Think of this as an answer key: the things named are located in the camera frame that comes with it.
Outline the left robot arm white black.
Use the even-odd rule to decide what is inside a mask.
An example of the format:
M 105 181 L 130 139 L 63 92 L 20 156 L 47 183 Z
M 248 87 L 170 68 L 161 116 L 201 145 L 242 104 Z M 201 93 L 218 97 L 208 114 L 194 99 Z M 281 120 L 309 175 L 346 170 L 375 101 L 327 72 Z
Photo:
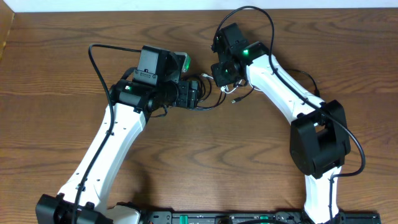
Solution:
M 198 83 L 181 79 L 190 66 L 187 53 L 148 45 L 138 52 L 138 65 L 104 89 L 104 118 L 74 174 L 56 196 L 43 194 L 37 202 L 38 223 L 140 222 L 140 211 L 130 203 L 107 207 L 114 180 L 152 113 L 170 106 L 196 107 Z

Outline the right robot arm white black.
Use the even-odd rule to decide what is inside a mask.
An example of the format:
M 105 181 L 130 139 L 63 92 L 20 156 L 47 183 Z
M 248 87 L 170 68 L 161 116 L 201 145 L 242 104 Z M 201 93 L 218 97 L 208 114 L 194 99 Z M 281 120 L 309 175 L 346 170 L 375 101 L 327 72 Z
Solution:
M 350 152 L 348 134 L 337 125 L 346 123 L 342 105 L 324 102 L 295 81 L 262 42 L 249 43 L 238 25 L 218 30 L 211 66 L 218 87 L 244 80 L 263 92 L 290 124 L 290 155 L 305 176 L 305 213 L 312 223 L 328 223 L 337 216 L 333 175 L 341 172 Z

